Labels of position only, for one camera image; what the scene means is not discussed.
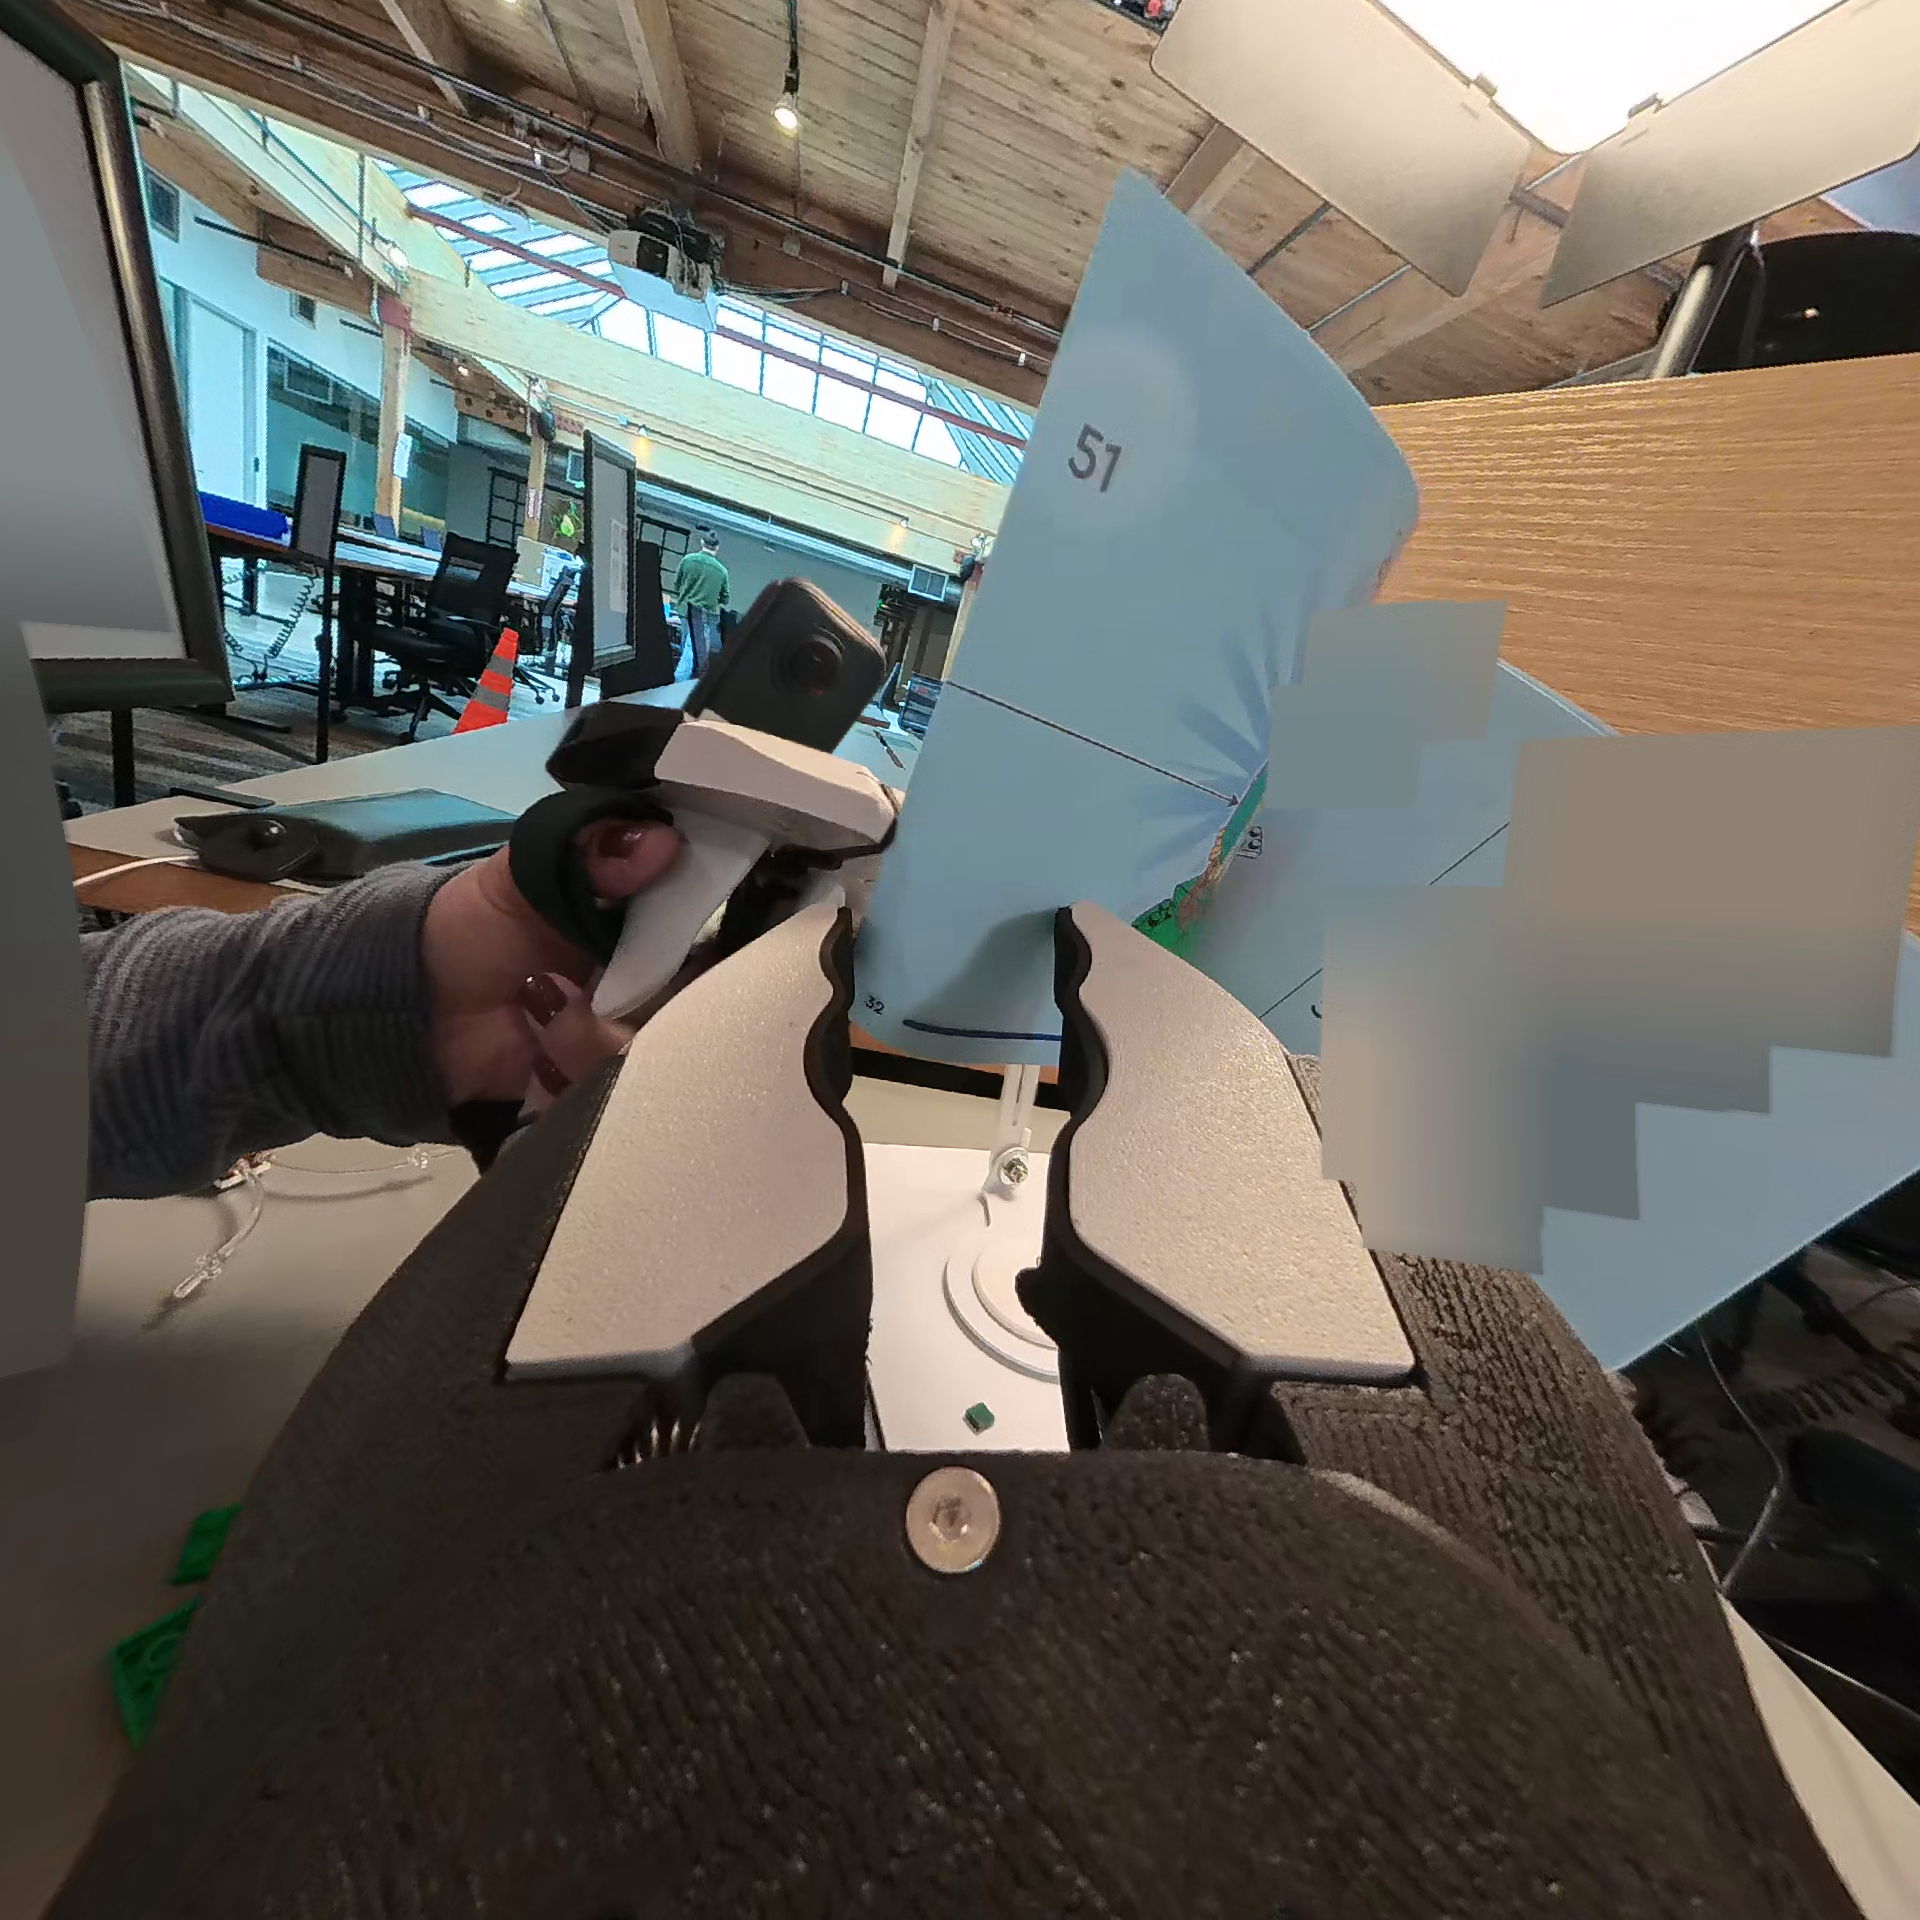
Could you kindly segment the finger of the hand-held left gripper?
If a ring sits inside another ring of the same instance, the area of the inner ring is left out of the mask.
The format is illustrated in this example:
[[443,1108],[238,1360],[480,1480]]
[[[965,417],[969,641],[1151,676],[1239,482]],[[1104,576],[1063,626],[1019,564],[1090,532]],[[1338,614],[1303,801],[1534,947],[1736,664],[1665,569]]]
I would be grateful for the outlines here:
[[886,848],[899,803],[870,768],[722,720],[682,720],[656,754],[661,805],[688,848]]

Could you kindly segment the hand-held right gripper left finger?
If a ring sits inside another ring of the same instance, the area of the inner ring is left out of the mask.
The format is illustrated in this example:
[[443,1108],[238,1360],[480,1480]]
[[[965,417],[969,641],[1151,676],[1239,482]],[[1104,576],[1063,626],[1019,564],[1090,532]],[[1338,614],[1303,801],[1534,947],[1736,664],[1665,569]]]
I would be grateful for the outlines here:
[[833,1057],[849,953],[849,909],[813,904],[639,1033],[504,1356],[510,1380],[694,1384],[840,1265],[872,1293],[865,1163]]

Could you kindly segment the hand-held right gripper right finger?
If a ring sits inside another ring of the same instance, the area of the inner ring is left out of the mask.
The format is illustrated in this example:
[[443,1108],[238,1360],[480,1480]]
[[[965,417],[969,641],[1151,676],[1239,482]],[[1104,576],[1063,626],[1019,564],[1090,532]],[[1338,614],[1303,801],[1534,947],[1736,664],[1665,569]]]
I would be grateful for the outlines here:
[[1072,1117],[1051,1150],[1040,1321],[1082,1378],[1119,1358],[1078,1330],[1131,1310],[1224,1386],[1401,1386],[1415,1358],[1291,1058],[1230,992],[1098,904],[1059,913]]

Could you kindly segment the light blue instruction booklet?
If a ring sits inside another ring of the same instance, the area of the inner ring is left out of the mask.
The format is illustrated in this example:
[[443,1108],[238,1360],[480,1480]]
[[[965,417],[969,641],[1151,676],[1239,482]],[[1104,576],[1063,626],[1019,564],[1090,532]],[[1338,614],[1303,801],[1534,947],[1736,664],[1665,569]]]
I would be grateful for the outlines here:
[[1382,606],[1398,444],[1120,174],[857,947],[859,1019],[1051,1066],[1051,915],[1323,1066],[1366,1240],[1630,1360],[1915,1174],[1915,729],[1622,737]]

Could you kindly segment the person's left hand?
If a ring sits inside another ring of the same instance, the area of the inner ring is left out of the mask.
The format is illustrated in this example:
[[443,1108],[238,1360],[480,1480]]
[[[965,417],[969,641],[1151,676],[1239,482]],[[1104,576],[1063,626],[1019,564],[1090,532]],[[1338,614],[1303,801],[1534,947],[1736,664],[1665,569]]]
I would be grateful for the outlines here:
[[632,1043],[634,1019],[592,1008],[600,965],[522,894],[509,850],[457,870],[422,934],[430,1038],[454,1112],[541,1113]]

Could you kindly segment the black monitor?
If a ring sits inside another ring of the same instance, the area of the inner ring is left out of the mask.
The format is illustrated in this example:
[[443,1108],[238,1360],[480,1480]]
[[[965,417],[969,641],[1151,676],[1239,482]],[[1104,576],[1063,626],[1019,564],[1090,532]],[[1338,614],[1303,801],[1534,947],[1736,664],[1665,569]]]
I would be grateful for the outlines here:
[[296,475],[289,552],[327,571],[341,536],[347,457],[341,449],[303,444]]
[[634,651],[637,636],[637,467],[625,445],[583,437],[583,569],[571,621],[568,706],[586,700],[602,666]]

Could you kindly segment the black office chair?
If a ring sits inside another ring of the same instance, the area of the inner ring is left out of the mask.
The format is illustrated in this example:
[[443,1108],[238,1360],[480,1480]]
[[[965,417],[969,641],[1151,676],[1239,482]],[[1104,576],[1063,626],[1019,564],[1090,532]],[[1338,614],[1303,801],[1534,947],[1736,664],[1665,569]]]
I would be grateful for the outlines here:
[[357,637],[373,654],[395,661],[393,693],[415,697],[406,744],[418,739],[430,714],[462,715],[451,693],[469,700],[479,691],[506,628],[517,561],[515,545],[446,536],[417,612],[357,621]]

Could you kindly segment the dark flat case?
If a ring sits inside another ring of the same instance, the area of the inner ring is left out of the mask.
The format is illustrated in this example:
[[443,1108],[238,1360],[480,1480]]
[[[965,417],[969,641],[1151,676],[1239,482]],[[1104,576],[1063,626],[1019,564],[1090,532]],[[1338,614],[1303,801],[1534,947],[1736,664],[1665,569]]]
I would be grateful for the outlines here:
[[175,837],[232,881],[339,884],[379,869],[504,848],[515,813],[437,788],[191,811]]

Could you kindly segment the ceiling projector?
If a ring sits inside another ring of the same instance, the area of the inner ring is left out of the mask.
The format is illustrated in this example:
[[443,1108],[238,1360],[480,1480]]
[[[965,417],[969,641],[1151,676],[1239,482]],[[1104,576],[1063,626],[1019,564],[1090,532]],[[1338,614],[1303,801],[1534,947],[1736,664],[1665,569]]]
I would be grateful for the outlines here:
[[725,240],[672,208],[639,208],[603,234],[618,291],[651,314],[717,332]]

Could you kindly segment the green toy brick plate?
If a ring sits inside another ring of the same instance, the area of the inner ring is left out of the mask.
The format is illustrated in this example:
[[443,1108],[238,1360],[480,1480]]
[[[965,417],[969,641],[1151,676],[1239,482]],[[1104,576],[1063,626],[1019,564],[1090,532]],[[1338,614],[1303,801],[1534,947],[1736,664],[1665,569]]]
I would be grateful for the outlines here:
[[154,1736],[160,1702],[200,1608],[200,1595],[185,1598],[163,1617],[120,1640],[106,1658],[112,1708],[125,1740],[136,1754]]

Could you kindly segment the large black-framed monitor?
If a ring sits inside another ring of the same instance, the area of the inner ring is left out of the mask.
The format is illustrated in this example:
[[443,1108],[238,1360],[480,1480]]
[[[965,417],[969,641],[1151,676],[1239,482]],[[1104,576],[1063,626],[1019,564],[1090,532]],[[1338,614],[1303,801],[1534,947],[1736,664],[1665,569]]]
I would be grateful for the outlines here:
[[3,618],[49,714],[232,700],[117,56],[3,5]]

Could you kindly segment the wooden book stand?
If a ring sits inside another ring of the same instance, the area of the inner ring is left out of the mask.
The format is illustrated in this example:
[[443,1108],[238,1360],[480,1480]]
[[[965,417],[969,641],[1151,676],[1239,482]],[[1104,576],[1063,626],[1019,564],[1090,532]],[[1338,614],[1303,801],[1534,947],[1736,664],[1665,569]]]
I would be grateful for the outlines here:
[[1624,734],[1918,722],[1918,356],[1376,412],[1422,497],[1389,602]]

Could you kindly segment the bright ceiling light panel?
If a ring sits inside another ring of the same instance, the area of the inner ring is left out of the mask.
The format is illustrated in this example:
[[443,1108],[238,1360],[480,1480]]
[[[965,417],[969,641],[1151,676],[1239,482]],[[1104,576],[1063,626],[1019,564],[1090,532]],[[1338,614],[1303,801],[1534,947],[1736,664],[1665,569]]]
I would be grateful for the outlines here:
[[1162,83],[1464,298],[1533,150],[1544,306],[1915,154],[1915,2],[1189,2]]

